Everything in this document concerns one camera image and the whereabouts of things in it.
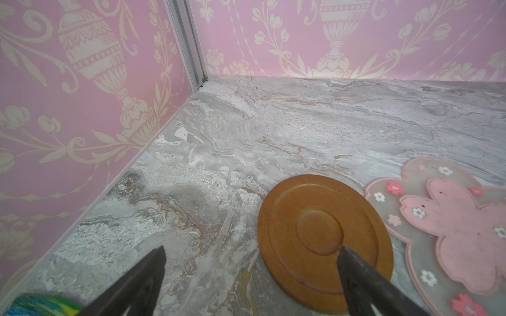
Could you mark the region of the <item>pink flower silicone coaster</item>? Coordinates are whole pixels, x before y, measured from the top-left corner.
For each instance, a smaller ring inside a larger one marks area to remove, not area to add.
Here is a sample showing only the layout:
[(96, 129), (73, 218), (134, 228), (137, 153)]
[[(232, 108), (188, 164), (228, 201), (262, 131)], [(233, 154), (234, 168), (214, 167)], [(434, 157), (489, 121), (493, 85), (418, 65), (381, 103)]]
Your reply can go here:
[(407, 275), (434, 314), (505, 314), (505, 188), (422, 157), (365, 194), (403, 242)]

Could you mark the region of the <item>brown round wooden coaster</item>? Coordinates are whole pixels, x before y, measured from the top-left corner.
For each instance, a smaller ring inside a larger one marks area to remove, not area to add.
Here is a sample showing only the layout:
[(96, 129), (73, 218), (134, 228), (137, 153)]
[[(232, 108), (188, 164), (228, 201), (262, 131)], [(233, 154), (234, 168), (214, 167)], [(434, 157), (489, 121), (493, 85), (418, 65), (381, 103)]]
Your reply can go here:
[(347, 246), (391, 279), (390, 236), (357, 191), (318, 175), (294, 176), (272, 189), (260, 208), (258, 240), (266, 267), (295, 301), (320, 313), (348, 312), (337, 269)]

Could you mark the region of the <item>green Fox's candy bag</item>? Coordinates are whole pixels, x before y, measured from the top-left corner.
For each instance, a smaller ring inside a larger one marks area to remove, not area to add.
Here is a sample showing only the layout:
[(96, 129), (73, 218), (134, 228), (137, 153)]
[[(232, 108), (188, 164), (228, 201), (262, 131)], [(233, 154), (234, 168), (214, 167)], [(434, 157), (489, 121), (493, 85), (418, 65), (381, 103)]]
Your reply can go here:
[(16, 297), (3, 315), (12, 316), (74, 316), (84, 307), (59, 296), (22, 294)]

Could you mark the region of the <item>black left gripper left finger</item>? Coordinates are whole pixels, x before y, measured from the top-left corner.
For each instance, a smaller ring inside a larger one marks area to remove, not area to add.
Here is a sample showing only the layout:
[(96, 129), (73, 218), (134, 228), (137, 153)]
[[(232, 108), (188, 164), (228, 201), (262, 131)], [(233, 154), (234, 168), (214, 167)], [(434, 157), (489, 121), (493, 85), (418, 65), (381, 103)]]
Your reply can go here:
[(165, 275), (166, 262), (163, 246), (152, 250), (79, 314), (153, 315)]

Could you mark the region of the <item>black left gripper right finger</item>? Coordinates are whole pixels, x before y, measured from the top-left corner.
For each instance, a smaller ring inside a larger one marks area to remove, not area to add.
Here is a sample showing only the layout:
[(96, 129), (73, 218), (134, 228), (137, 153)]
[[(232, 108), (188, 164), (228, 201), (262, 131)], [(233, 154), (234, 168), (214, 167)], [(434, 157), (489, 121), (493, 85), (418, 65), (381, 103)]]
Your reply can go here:
[(347, 246), (341, 247), (337, 269), (350, 315), (427, 315), (419, 305)]

